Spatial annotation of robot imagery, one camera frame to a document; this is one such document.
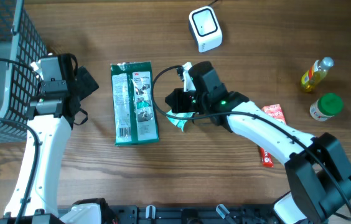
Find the green lid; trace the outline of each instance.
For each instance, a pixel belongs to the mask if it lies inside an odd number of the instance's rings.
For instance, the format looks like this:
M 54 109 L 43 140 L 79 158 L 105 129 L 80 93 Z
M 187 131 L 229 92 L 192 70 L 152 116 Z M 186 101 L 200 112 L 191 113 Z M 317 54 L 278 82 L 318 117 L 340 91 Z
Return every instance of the green lid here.
M 343 109 L 343 100 L 334 93 L 325 94 L 319 98 L 318 109 L 324 115 L 337 115 Z

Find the bottle cap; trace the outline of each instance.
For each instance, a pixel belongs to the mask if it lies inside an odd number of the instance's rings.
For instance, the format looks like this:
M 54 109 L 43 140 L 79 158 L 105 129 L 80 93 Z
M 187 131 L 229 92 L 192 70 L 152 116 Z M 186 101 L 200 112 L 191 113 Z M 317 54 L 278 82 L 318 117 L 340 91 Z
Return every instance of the bottle cap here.
M 323 70 L 329 70 L 332 68 L 334 65 L 333 59 L 331 57 L 324 57 L 324 59 L 321 60 L 319 66 L 321 66 L 321 69 Z
M 327 116 L 339 114 L 343 109 L 343 100 L 334 93 L 328 93 L 319 98 L 318 109 Z

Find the gray basket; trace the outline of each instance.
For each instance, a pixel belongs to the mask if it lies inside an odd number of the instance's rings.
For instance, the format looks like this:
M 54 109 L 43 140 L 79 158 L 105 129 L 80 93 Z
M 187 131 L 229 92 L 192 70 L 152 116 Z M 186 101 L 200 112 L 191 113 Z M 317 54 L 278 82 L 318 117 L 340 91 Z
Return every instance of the gray basket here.
M 27 65 L 47 54 L 47 49 L 22 0 L 0 0 L 0 58 Z M 37 93 L 39 77 L 26 68 L 0 62 L 0 118 L 27 123 L 25 106 Z M 15 124 L 0 122 L 0 142 L 24 141 L 27 131 Z

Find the gray bottle cap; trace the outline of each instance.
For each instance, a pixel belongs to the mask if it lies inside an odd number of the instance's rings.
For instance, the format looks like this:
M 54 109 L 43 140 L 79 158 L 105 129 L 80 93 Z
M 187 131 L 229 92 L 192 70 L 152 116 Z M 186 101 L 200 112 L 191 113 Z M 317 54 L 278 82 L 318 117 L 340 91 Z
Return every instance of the gray bottle cap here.
M 333 65 L 334 65 L 333 59 L 330 57 L 324 57 L 324 59 L 322 59 L 322 61 L 319 64 L 319 66 L 321 66 L 321 69 L 323 70 L 328 70 L 332 68 Z

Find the plastic bottle with yellow liquid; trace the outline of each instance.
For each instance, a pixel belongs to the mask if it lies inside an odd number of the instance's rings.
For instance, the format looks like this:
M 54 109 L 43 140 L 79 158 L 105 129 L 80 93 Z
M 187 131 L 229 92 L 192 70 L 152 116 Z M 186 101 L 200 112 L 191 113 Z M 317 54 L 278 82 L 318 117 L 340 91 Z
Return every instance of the plastic bottle with yellow liquid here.
M 322 81 L 334 65 L 333 59 L 324 57 L 317 60 L 314 65 L 301 77 L 301 88 L 305 92 L 311 92 Z

